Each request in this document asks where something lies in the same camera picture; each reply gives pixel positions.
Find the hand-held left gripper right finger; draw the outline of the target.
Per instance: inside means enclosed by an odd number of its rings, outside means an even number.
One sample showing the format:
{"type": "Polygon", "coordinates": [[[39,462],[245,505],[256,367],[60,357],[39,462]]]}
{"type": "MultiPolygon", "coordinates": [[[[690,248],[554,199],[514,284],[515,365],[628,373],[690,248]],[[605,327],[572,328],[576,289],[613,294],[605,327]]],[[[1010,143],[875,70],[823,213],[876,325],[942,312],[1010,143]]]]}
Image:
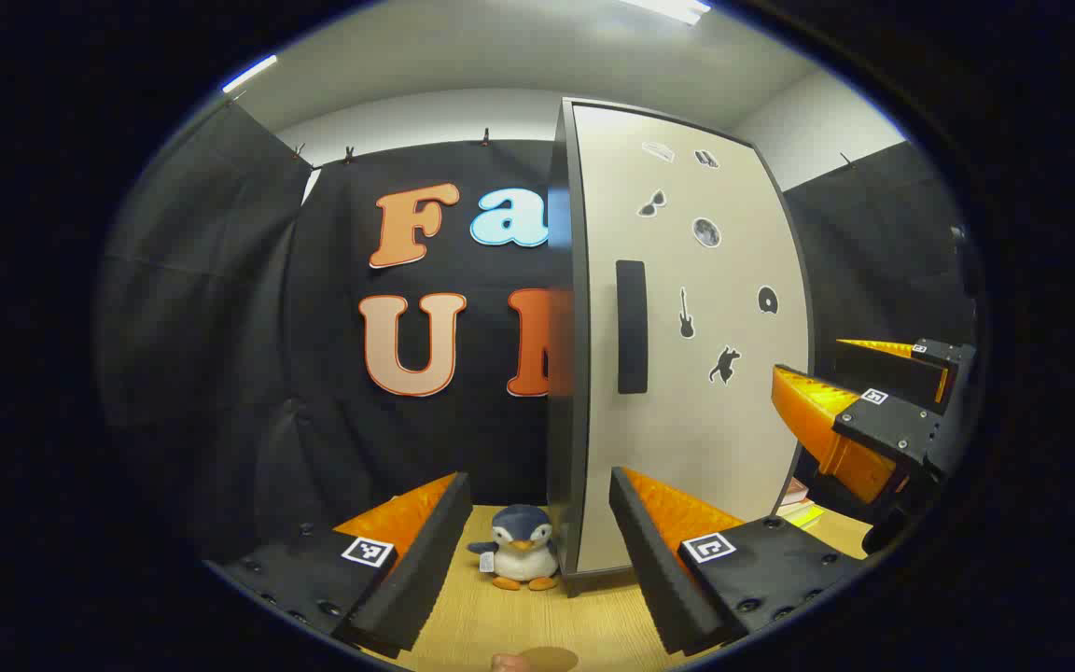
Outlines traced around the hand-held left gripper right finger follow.
{"type": "Polygon", "coordinates": [[[862,569],[782,516],[742,521],[635,469],[611,470],[608,501],[668,653],[751,637],[862,569]]]}

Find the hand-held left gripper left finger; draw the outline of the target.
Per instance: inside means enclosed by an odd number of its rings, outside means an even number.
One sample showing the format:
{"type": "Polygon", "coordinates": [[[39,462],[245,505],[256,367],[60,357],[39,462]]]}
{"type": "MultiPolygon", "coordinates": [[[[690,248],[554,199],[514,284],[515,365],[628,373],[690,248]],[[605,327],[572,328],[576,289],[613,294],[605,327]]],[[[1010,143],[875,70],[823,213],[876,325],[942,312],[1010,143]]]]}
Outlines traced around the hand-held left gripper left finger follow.
{"type": "Polygon", "coordinates": [[[412,650],[434,611],[471,513],[468,473],[453,472],[339,525],[301,524],[209,567],[283,620],[397,656],[412,650]]]}

